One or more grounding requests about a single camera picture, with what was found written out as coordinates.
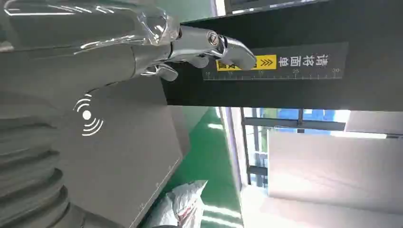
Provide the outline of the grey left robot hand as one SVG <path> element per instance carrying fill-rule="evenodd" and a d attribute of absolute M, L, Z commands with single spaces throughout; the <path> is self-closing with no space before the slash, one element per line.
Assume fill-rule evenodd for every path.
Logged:
<path fill-rule="evenodd" d="M 1 1 L 1 227 L 137 226 L 183 158 L 170 64 L 215 61 L 256 58 L 154 5 Z"/>

